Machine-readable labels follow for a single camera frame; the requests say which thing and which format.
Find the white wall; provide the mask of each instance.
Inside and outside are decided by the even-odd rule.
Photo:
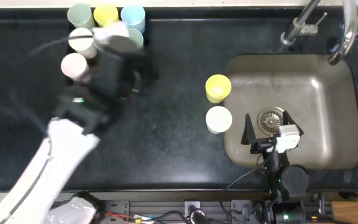
[[[119,7],[141,4],[150,7],[175,6],[304,6],[309,0],[0,0],[0,7],[70,7],[76,3],[95,6],[112,2]],[[322,0],[320,6],[338,6],[342,0]]]

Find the faucet spout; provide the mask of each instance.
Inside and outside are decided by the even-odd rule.
[[[350,48],[357,33],[357,8],[356,0],[343,0],[344,13],[344,35],[342,42],[334,48],[333,53],[328,58],[330,65],[336,65],[341,61]]]

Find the blue cup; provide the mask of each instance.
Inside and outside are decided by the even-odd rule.
[[[130,29],[136,29],[142,34],[146,27],[146,12],[142,6],[126,6],[121,11],[121,19]]]

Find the yellow cup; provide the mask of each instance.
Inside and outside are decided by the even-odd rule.
[[[205,83],[206,97],[211,103],[220,103],[231,91],[231,82],[224,75],[213,75]]]
[[[99,26],[105,27],[118,21],[118,10],[113,4],[103,4],[94,9],[93,17]]]

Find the sink basin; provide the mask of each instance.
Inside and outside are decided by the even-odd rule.
[[[232,113],[225,132],[228,156],[254,167],[258,155],[241,141],[249,113],[257,138],[274,133],[287,110],[305,134],[288,151],[291,164],[310,169],[345,169],[358,163],[358,109],[353,75],[345,62],[327,55],[241,55],[224,74],[232,90],[224,106]]]

